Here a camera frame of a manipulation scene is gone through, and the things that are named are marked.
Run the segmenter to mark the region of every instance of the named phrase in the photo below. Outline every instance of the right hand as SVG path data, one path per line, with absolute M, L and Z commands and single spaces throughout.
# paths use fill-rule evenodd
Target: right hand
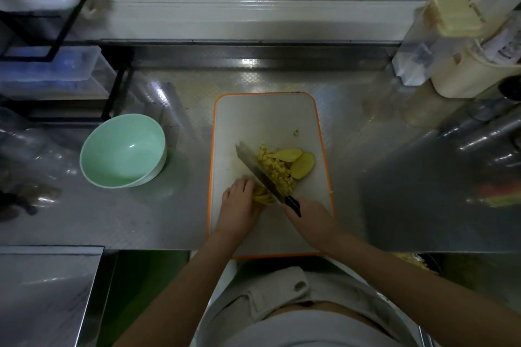
M 336 220 L 331 217 L 320 202 L 314 202 L 303 197 L 296 198 L 300 204 L 302 217 L 296 215 L 291 207 L 282 204 L 282 209 L 295 226 L 295 229 L 306 239 L 306 241 L 322 252 L 328 251 L 342 230 Z

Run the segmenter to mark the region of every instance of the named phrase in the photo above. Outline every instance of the clear plastic container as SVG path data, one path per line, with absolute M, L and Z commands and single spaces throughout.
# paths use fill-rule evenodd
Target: clear plastic container
M 8 55 L 42 56 L 49 47 L 13 47 Z M 62 47 L 52 62 L 0 62 L 0 94 L 12 100 L 107 99 L 116 72 L 98 46 Z
M 468 0 L 432 0 L 405 35 L 392 65 L 404 85 L 427 81 L 437 65 L 481 34 L 482 22 Z

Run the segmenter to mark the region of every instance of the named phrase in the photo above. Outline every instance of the kitchen knife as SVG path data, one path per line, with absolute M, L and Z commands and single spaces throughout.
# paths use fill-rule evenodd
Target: kitchen knife
M 266 187 L 266 189 L 280 202 L 285 203 L 290 206 L 291 209 L 296 212 L 296 215 L 302 217 L 300 213 L 300 204 L 297 200 L 291 195 L 283 195 L 277 189 L 277 184 L 273 182 L 273 180 L 261 169 L 261 167 L 257 163 L 257 158 L 255 154 L 251 152 L 251 150 L 244 145 L 241 141 L 239 144 L 235 145 L 235 149 L 237 151 L 237 156 L 239 159 L 247 166 L 250 172 L 253 173 L 255 177 L 260 181 L 260 183 Z

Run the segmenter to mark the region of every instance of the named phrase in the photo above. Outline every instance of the mint green bowl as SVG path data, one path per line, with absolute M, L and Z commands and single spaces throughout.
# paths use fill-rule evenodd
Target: mint green bowl
M 102 188 L 135 187 L 152 180 L 166 161 L 165 134 L 152 118 L 124 114 L 98 126 L 85 140 L 80 167 Z

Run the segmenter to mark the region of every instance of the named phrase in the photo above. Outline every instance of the white cutting board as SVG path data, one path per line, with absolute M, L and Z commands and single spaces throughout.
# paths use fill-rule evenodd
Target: white cutting board
M 298 129 L 298 136 L 293 132 Z M 243 141 L 257 153 L 261 144 L 270 151 L 299 147 L 315 155 L 313 170 L 300 180 L 292 195 L 317 200 L 333 214 L 326 158 L 314 99 L 303 92 L 230 94 L 214 108 L 208 228 L 219 217 L 223 192 L 235 179 L 253 177 L 237 157 L 235 144 Z M 298 234 L 278 202 L 266 206 L 255 228 L 234 257 L 264 257 L 316 253 Z

